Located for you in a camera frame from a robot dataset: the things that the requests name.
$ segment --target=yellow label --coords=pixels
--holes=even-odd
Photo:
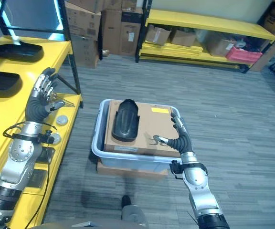
[[[167,108],[157,108],[157,107],[152,107],[151,108],[152,112],[158,112],[158,113],[166,113],[169,114],[169,110]]]

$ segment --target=plastic bin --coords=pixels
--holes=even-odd
[[[249,52],[243,49],[231,48],[226,58],[229,61],[239,61],[243,63],[255,63],[263,54],[261,52]]]
[[[151,171],[159,172],[166,168],[169,168],[169,164],[171,163],[172,160],[177,160],[182,164],[181,158],[175,158],[175,157],[147,156],[147,155],[124,154],[124,153],[114,153],[114,152],[103,151],[110,100],[111,99],[106,99],[100,103],[95,131],[94,131],[94,137],[92,141],[93,153],[100,157],[102,163],[105,166],[118,167],[118,168],[142,169],[142,170],[151,170]],[[175,107],[173,106],[170,106],[170,107],[172,108],[174,113],[180,116],[179,111]]]

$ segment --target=black shoe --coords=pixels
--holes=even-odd
[[[128,195],[124,195],[122,198],[122,208],[127,205],[131,205],[131,200]]]

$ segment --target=yellow shelving unit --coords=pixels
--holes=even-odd
[[[165,56],[168,58],[178,58],[178,59],[194,59],[194,60],[202,60],[202,61],[213,61],[213,62],[225,62],[225,63],[240,63],[229,61],[225,57],[221,56],[211,56],[206,49],[202,49],[199,54],[192,54],[189,51],[185,51],[183,48],[182,51],[178,51],[172,48],[173,45],[169,44],[169,49],[165,49],[165,46],[152,45],[149,46],[148,43],[143,43],[142,49],[140,50],[140,54],[147,54],[153,56]]]
[[[42,71],[47,67],[51,67],[55,68],[56,72],[58,72],[67,55],[73,53],[71,42],[67,41],[57,42],[28,37],[20,37],[20,41],[41,45],[44,51],[44,56],[37,62],[20,62],[0,58],[0,71],[17,73],[20,75],[22,81],[21,88],[15,95],[9,98],[0,98],[0,171],[7,159],[7,148],[11,142],[11,139],[2,135],[3,131],[7,127],[24,120],[24,110],[27,99],[36,79]],[[13,41],[10,36],[0,37],[0,45],[12,42]],[[67,101],[72,102],[75,107],[62,107],[58,111],[50,114],[47,120],[48,123],[57,127],[62,141],[56,146],[50,145],[50,147],[55,148],[55,153],[50,165],[49,186],[41,209],[32,224],[30,224],[30,227],[39,225],[42,221],[46,204],[58,172],[66,143],[69,139],[69,135],[74,124],[78,107],[82,101],[80,94],[58,95]],[[55,120],[59,115],[66,115],[68,117],[69,121],[65,126],[58,126],[56,124]],[[47,170],[47,165],[36,164],[35,168]],[[44,181],[42,188],[27,187],[23,190],[20,200],[16,205],[15,213],[9,223],[10,228],[25,228],[40,204],[45,186],[46,181]]]
[[[167,10],[150,9],[150,11],[146,10],[144,12],[146,17],[149,12],[145,26],[148,26],[150,23],[181,26],[261,38],[269,40],[271,43],[275,41],[275,36],[258,24]],[[181,49],[179,45],[170,43],[158,47],[158,45],[150,45],[142,40],[140,44],[139,51],[136,54],[136,62],[138,62],[139,59],[144,59],[195,63],[210,66],[227,66],[232,68],[239,68],[240,64],[247,65],[243,62],[229,61],[225,57],[211,56],[200,44],[194,44],[193,46],[203,48],[201,52],[196,49],[192,50],[190,47]]]
[[[151,9],[146,26],[148,23],[227,32],[275,41],[275,36],[258,24],[192,13]]]

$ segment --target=floor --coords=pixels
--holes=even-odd
[[[275,229],[275,77],[268,71],[137,64],[131,57],[110,55],[97,69],[78,72],[85,107],[78,112],[44,222],[119,219],[121,198],[129,194],[150,229],[198,228],[188,215],[188,191],[172,175],[154,182],[96,173],[90,148],[99,104],[131,98],[179,109],[232,229]],[[68,66],[60,73],[71,79]]]

